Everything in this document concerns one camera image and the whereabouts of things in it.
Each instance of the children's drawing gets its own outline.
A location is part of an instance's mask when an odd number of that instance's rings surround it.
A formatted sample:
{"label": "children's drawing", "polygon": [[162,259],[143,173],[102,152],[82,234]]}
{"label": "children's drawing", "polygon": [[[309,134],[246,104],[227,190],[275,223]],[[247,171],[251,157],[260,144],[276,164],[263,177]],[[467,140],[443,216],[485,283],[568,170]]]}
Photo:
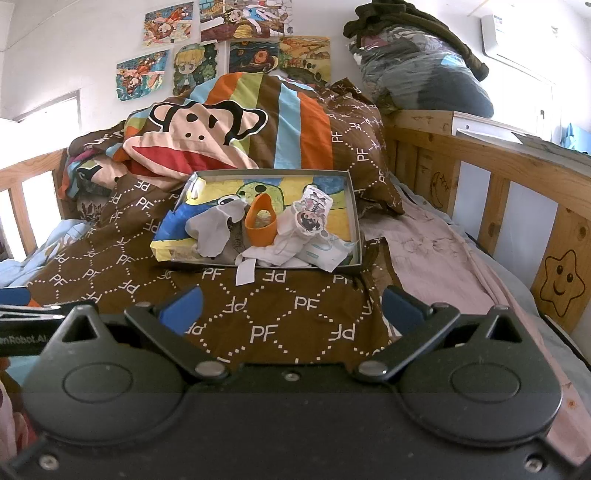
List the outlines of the children's drawing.
{"label": "children's drawing", "polygon": [[292,80],[325,86],[330,82],[330,38],[282,37],[279,68]]}
{"label": "children's drawing", "polygon": [[200,0],[201,40],[291,35],[291,0]]}
{"label": "children's drawing", "polygon": [[160,88],[168,51],[159,51],[117,65],[117,96],[122,102],[148,95]]}
{"label": "children's drawing", "polygon": [[191,36],[193,2],[163,8],[146,14],[144,46],[180,42]]}
{"label": "children's drawing", "polygon": [[192,90],[193,87],[215,78],[217,50],[213,43],[187,45],[174,59],[174,95]]}
{"label": "children's drawing", "polygon": [[230,73],[267,73],[279,64],[279,44],[237,41],[230,47]]}

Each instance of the drawing on wall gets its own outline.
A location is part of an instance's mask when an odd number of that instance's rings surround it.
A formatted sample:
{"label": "drawing on wall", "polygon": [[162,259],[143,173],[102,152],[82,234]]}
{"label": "drawing on wall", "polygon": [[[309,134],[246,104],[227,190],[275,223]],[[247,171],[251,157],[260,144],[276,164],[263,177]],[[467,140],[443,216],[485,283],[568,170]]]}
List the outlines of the drawing on wall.
{"label": "drawing on wall", "polygon": [[230,47],[230,73],[267,73],[279,64],[279,44],[268,41],[237,41]]}
{"label": "drawing on wall", "polygon": [[561,258],[547,257],[544,265],[546,279],[540,299],[549,301],[562,318],[570,303],[585,293],[585,283],[577,271],[577,254],[569,250]]}
{"label": "drawing on wall", "polygon": [[166,45],[191,36],[193,2],[163,8],[146,14],[144,47]]}
{"label": "drawing on wall", "polygon": [[122,102],[140,98],[160,88],[168,50],[158,51],[117,65],[117,96]]}
{"label": "drawing on wall", "polygon": [[192,90],[195,86],[216,77],[217,49],[213,43],[194,43],[179,50],[174,58],[174,95]]}
{"label": "drawing on wall", "polygon": [[201,41],[291,35],[291,0],[200,0]]}
{"label": "drawing on wall", "polygon": [[307,85],[323,87],[330,82],[329,37],[281,37],[279,68]]}

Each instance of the metal bolt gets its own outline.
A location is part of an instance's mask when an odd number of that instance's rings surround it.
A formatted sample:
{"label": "metal bolt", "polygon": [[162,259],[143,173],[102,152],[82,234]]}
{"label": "metal bolt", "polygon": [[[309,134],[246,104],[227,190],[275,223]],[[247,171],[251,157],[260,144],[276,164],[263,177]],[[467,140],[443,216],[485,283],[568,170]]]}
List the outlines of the metal bolt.
{"label": "metal bolt", "polygon": [[537,456],[530,456],[525,461],[525,469],[530,473],[540,473],[544,469],[544,461]]}
{"label": "metal bolt", "polygon": [[41,455],[39,458],[39,466],[44,470],[54,472],[60,467],[60,462],[57,461],[53,455]]}
{"label": "metal bolt", "polygon": [[376,360],[367,360],[361,363],[357,369],[360,374],[366,377],[380,377],[388,372],[388,367],[382,362]]}
{"label": "metal bolt", "polygon": [[289,372],[283,375],[283,378],[285,378],[288,382],[297,382],[300,379],[300,376],[296,372]]}
{"label": "metal bolt", "polygon": [[195,371],[203,378],[219,378],[226,373],[226,367],[220,362],[201,362],[195,367]]}

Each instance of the wooden slat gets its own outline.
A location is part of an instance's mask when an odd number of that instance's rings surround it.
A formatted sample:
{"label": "wooden slat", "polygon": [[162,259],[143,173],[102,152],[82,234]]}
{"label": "wooden slat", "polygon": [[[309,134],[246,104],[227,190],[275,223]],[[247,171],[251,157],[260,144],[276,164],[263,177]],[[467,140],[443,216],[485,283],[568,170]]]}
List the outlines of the wooden slat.
{"label": "wooden slat", "polygon": [[400,128],[451,135],[454,112],[443,110],[399,110],[388,117],[388,122]]}
{"label": "wooden slat", "polygon": [[0,170],[0,192],[45,173],[58,170],[65,150],[40,155]]}
{"label": "wooden slat", "polygon": [[398,142],[386,137],[386,152],[388,154],[388,170],[396,175],[396,153]]}
{"label": "wooden slat", "polygon": [[510,186],[510,180],[491,173],[484,214],[478,232],[478,243],[491,256],[495,253],[496,243],[501,233]]}
{"label": "wooden slat", "polygon": [[439,152],[431,152],[430,203],[436,209],[453,216],[457,185],[460,180],[460,161]]}
{"label": "wooden slat", "polygon": [[18,233],[21,236],[22,245],[27,255],[31,255],[37,250],[37,242],[35,235],[29,222],[29,214],[27,212],[27,204],[25,203],[25,194],[22,191],[22,184],[17,183],[8,190],[10,194],[10,201],[12,203],[12,211],[14,218],[17,221]]}
{"label": "wooden slat", "polygon": [[538,308],[569,333],[591,297],[591,222],[562,205],[531,292]]}
{"label": "wooden slat", "polygon": [[591,219],[591,177],[531,155],[466,138],[389,128],[387,135],[484,168]]}
{"label": "wooden slat", "polygon": [[433,177],[432,152],[424,148],[418,149],[417,178],[414,181],[414,193],[431,201],[431,178]]}
{"label": "wooden slat", "polygon": [[418,148],[414,145],[398,142],[395,175],[413,191],[417,174],[417,154]]}

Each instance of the orange plastic cup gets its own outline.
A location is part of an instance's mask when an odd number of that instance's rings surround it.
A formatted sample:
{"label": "orange plastic cup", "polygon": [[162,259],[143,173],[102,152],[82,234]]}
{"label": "orange plastic cup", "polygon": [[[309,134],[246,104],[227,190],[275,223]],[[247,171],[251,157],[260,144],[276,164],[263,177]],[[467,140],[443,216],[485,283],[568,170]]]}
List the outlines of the orange plastic cup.
{"label": "orange plastic cup", "polygon": [[[267,226],[256,228],[256,217],[262,210],[267,210],[271,214],[271,223]],[[250,210],[246,214],[244,221],[246,234],[254,247],[268,247],[273,244],[277,236],[277,215],[273,210],[273,203],[269,194],[262,193],[252,202]]]}

